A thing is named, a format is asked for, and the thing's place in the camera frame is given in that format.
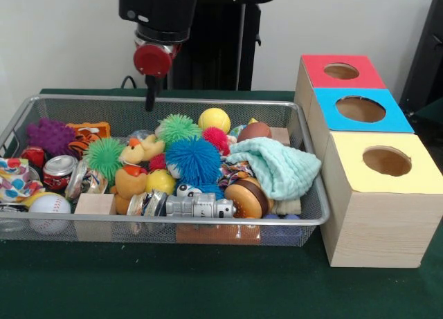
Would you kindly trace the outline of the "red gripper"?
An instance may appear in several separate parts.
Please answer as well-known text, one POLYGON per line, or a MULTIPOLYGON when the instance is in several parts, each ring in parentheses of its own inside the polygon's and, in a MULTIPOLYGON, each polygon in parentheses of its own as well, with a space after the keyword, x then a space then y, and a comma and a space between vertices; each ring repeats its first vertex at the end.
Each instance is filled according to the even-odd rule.
POLYGON ((133 56, 134 66, 139 73, 146 75, 146 111, 152 111, 154 108, 158 89, 157 78, 164 78, 169 73, 180 49, 181 44, 161 45, 145 43, 136 47, 133 56))

